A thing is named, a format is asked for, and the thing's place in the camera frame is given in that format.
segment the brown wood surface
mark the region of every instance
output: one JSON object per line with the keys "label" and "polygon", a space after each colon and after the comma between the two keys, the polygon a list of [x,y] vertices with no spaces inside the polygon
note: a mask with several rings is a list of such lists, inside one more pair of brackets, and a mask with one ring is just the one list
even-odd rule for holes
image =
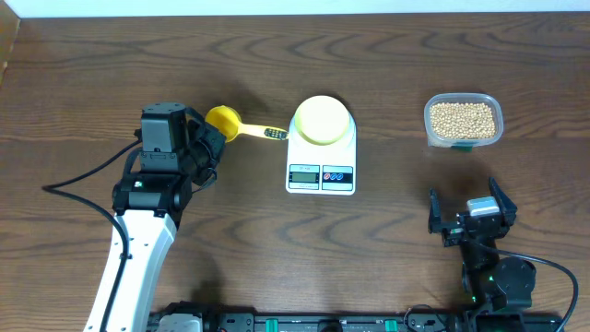
{"label": "brown wood surface", "polygon": [[[429,148],[423,107],[443,92],[501,104],[497,144]],[[316,94],[359,129],[352,197],[289,195],[287,144],[241,136],[186,209],[154,309],[194,300],[259,311],[452,308],[457,248],[427,232],[428,189],[451,206],[518,205],[502,249],[570,268],[590,315],[590,14],[26,19],[0,90],[0,329],[79,331],[111,236],[94,211],[40,190],[131,142],[141,106],[227,104],[286,127]],[[123,162],[69,190],[104,207]],[[565,313],[572,285],[537,265],[533,311]]]}

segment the scale display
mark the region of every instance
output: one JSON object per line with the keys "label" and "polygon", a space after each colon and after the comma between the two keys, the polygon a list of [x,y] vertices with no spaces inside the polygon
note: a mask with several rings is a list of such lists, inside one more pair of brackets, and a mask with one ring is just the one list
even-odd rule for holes
{"label": "scale display", "polygon": [[289,189],[320,189],[319,165],[290,165]]}

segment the black cable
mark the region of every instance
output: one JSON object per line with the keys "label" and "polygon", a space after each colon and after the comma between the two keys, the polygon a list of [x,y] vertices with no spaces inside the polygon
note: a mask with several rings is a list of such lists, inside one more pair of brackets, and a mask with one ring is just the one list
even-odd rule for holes
{"label": "black cable", "polygon": [[206,181],[203,183],[203,185],[201,185],[201,186],[200,186],[198,189],[195,189],[195,190],[193,191],[193,194],[194,194],[194,193],[198,193],[198,192],[200,192],[201,190],[205,190],[205,189],[207,189],[209,186],[211,186],[212,184],[214,184],[214,183],[215,183],[215,181],[217,181],[217,180],[218,180],[218,172],[217,172],[217,171],[215,171],[214,169],[210,168],[210,167],[209,167],[209,168],[207,168],[207,169],[212,171],[212,173],[213,173],[213,176],[212,176],[212,177],[209,177],[209,178],[208,178],[208,179],[207,179],[207,180],[206,180]]}
{"label": "black cable", "polygon": [[99,166],[99,167],[95,168],[94,170],[92,170],[92,171],[90,171],[90,172],[85,172],[84,174],[82,174],[82,175],[80,175],[80,176],[77,176],[77,177],[75,177],[74,179],[70,179],[70,180],[67,180],[67,181],[63,181],[63,182],[61,182],[61,183],[59,183],[59,184],[48,184],[48,185],[45,185],[45,186],[43,187],[43,190],[45,190],[45,188],[49,188],[49,189],[59,188],[59,187],[62,187],[62,186],[64,186],[64,185],[73,184],[73,183],[75,183],[75,182],[78,182],[78,181],[80,181],[80,180],[82,180],[82,179],[86,179],[86,178],[87,178],[87,177],[89,177],[90,175],[92,175],[92,174],[94,174],[94,173],[96,173],[96,172],[98,172],[98,171],[102,170],[103,168],[105,168],[105,167],[109,166],[109,165],[110,165],[110,164],[111,164],[113,161],[117,160],[117,158],[119,158],[119,157],[121,157],[122,155],[124,155],[124,154],[125,154],[125,152],[127,152],[127,151],[128,151],[130,148],[132,148],[132,147],[136,146],[136,145],[137,145],[137,144],[139,144],[139,143],[141,143],[141,140],[137,140],[137,141],[135,141],[135,142],[133,142],[133,143],[129,144],[128,146],[126,146],[125,148],[123,148],[121,151],[119,151],[119,152],[118,152],[116,155],[114,155],[114,156],[112,156],[110,159],[108,159],[108,160],[104,161],[104,162],[101,164],[101,166]]}
{"label": "black cable", "polygon": [[561,331],[563,331],[563,328],[568,323],[568,321],[570,320],[570,317],[573,314],[573,309],[575,309],[575,305],[578,302],[578,294],[579,294],[578,280],[575,278],[574,274],[569,269],[567,269],[566,267],[563,267],[563,266],[561,266],[561,265],[559,265],[557,263],[551,262],[551,261],[549,261],[547,259],[538,258],[538,257],[534,257],[534,256],[531,256],[531,255],[523,255],[523,254],[517,254],[517,253],[507,252],[507,251],[499,250],[499,249],[495,249],[495,248],[490,248],[487,245],[478,243],[478,242],[473,241],[471,239],[467,239],[467,240],[471,244],[474,244],[474,245],[480,247],[481,249],[483,249],[483,250],[485,250],[485,251],[487,251],[489,253],[494,253],[494,254],[498,254],[498,255],[507,255],[507,256],[516,257],[516,258],[524,259],[524,260],[527,260],[527,261],[531,261],[531,262],[537,262],[537,263],[545,264],[545,265],[548,265],[550,267],[557,268],[559,271],[565,273],[568,277],[570,277],[570,279],[572,280],[572,285],[573,285],[572,301],[570,302],[570,307],[568,308],[568,311],[565,313],[565,316],[561,320],[561,324],[555,330],[555,332],[561,332]]}
{"label": "black cable", "polygon": [[59,187],[62,187],[62,186],[68,185],[68,184],[73,184],[73,183],[78,182],[82,179],[86,179],[90,175],[109,166],[113,161],[117,160],[117,158],[121,157],[130,148],[136,146],[139,143],[141,143],[140,139],[137,140],[136,142],[126,146],[121,151],[119,151],[117,154],[112,156],[110,159],[103,162],[99,167],[97,167],[89,172],[86,172],[78,177],[73,178],[73,179],[63,181],[59,184],[44,185],[41,188],[43,191],[45,191],[47,193],[70,198],[70,199],[73,199],[77,202],[85,204],[86,206],[88,206],[90,208],[95,209],[97,212],[99,212],[102,216],[104,216],[106,219],[108,219],[111,222],[112,226],[119,233],[119,237],[121,237],[121,243],[123,245],[123,251],[121,252],[121,262],[119,263],[119,268],[117,269],[117,274],[115,276],[114,283],[112,284],[112,289],[111,289],[111,294],[109,295],[109,300],[107,301],[106,307],[104,308],[104,315],[102,316],[102,320],[100,321],[100,332],[106,331],[106,326],[109,322],[109,316],[111,315],[112,304],[114,303],[114,298],[117,294],[117,290],[119,289],[119,284],[121,283],[121,277],[123,276],[125,263],[127,262],[127,258],[129,256],[129,242],[127,241],[127,236],[125,235],[123,228],[121,227],[119,222],[117,222],[117,220],[107,210],[105,210],[104,208],[98,206],[97,204],[87,200],[86,198],[83,198],[83,197],[80,197],[80,196],[77,196],[74,194],[70,194],[67,192],[63,192],[61,190],[56,190],[55,188],[59,188]]}
{"label": "black cable", "polygon": [[416,309],[418,307],[426,307],[426,308],[428,308],[436,316],[436,319],[438,319],[439,322],[441,322],[442,326],[444,326],[443,329],[437,330],[435,332],[443,332],[443,331],[446,331],[447,330],[447,325],[446,325],[447,322],[444,322],[443,319],[436,312],[436,310],[434,310],[434,308],[432,308],[428,304],[414,304],[409,309],[407,309],[406,314],[404,314],[404,325],[406,326],[407,330],[409,330],[411,332],[418,332],[415,329],[413,329],[412,327],[410,327],[409,324],[407,323],[407,316],[409,315],[409,313],[411,313],[412,310],[414,310],[414,309]]}

